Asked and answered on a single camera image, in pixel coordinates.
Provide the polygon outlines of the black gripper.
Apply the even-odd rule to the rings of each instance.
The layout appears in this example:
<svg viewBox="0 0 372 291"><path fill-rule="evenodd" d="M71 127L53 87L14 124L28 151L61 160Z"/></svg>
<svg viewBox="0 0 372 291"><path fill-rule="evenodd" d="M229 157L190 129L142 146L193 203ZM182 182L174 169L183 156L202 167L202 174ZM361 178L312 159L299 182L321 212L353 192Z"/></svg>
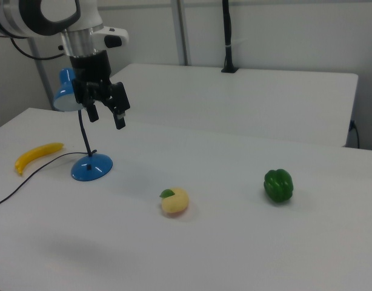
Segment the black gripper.
<svg viewBox="0 0 372 291"><path fill-rule="evenodd" d="M90 56L71 56L69 59L75 73L75 79L72 80L75 100L86 109L90 122L99 119L96 100L112 112L116 128L124 128L125 112L130 109L130 103L123 83L110 82L111 67L107 51Z"/></svg>

